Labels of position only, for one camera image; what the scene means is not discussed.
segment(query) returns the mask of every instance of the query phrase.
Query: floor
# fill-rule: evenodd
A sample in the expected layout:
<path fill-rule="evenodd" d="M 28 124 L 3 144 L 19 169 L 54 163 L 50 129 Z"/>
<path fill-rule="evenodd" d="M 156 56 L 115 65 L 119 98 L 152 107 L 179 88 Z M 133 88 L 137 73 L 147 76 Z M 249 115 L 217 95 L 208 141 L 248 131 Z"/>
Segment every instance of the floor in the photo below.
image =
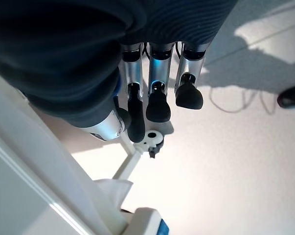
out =
<path fill-rule="evenodd" d="M 172 235 L 295 235 L 295 109 L 276 103 L 295 85 L 295 0 L 239 1 L 207 51 L 202 110 L 176 107 L 177 68 L 174 55 L 170 122 L 147 123 L 164 147 L 143 156 L 123 208 L 156 208 Z M 93 179 L 126 157 L 118 141 L 42 117 Z"/>

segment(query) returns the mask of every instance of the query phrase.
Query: white stand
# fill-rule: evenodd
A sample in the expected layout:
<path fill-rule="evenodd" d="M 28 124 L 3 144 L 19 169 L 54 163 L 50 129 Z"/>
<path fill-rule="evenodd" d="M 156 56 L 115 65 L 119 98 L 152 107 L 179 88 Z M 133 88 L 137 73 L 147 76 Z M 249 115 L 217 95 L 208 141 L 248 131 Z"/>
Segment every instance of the white stand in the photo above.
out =
<path fill-rule="evenodd" d="M 156 131 L 148 137 L 150 132 L 138 144 L 122 134 L 128 157 L 115 181 L 127 179 L 142 153 L 163 140 Z M 156 210 L 139 208 L 126 218 L 110 196 L 20 94 L 0 79 L 0 235 L 168 234 Z"/>

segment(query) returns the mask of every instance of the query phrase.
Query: silver metal joint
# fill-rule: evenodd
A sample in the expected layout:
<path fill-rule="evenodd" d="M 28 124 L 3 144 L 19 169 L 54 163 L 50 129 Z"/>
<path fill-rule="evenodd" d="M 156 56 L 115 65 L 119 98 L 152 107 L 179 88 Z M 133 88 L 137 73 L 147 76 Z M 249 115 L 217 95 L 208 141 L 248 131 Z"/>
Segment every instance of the silver metal joint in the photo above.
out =
<path fill-rule="evenodd" d="M 139 94 L 143 97 L 142 43 L 123 46 L 123 58 L 119 64 L 121 78 L 127 82 L 139 84 Z"/>
<path fill-rule="evenodd" d="M 153 91 L 154 83 L 161 82 L 164 85 L 163 92 L 167 95 L 173 45 L 150 44 L 148 94 Z"/>
<path fill-rule="evenodd" d="M 125 124 L 119 117 L 116 110 L 112 110 L 109 115 L 95 126 L 80 128 L 91 133 L 96 138 L 103 141 L 111 141 L 118 138 L 125 131 Z"/>
<path fill-rule="evenodd" d="M 191 83 L 193 84 L 193 86 L 197 87 L 203 62 L 204 62 L 205 51 L 187 50 L 186 47 L 187 47 L 187 44 L 183 44 L 180 62 L 179 62 L 179 68 L 177 72 L 175 92 L 181 85 L 183 85 L 186 82 L 183 79 L 184 77 L 193 77 L 194 80 L 192 80 Z M 195 56 L 194 57 L 188 56 L 186 52 L 190 52 L 191 54 L 194 54 Z"/>

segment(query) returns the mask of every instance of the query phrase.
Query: cable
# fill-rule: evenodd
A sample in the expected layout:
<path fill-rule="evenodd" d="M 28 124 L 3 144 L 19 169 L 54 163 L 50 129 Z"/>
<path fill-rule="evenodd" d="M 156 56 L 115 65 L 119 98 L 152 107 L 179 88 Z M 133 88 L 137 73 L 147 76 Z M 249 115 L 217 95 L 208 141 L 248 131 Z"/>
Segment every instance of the cable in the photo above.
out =
<path fill-rule="evenodd" d="M 149 59 L 150 57 L 149 57 L 149 53 L 147 52 L 147 43 L 144 43 L 144 49 L 143 49 L 142 55 L 144 53 L 146 54 L 147 58 Z"/>
<path fill-rule="evenodd" d="M 178 42 L 176 42 L 175 45 L 176 45 L 176 52 L 177 52 L 178 58 L 180 58 L 181 54 L 180 54 L 179 49 L 178 49 Z"/>

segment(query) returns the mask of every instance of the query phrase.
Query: robotic hand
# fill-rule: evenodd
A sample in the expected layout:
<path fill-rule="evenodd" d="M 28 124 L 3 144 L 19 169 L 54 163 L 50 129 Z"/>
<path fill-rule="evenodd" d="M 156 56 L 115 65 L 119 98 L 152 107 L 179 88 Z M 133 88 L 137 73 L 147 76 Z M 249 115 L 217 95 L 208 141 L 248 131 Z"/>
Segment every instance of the robotic hand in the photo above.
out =
<path fill-rule="evenodd" d="M 182 42 L 176 105 L 198 110 L 205 52 L 237 0 L 0 2 L 0 75 L 44 112 L 109 141 L 144 138 L 142 44 L 150 45 L 146 118 L 171 117 L 166 97 Z M 120 76 L 128 111 L 117 101 Z"/>

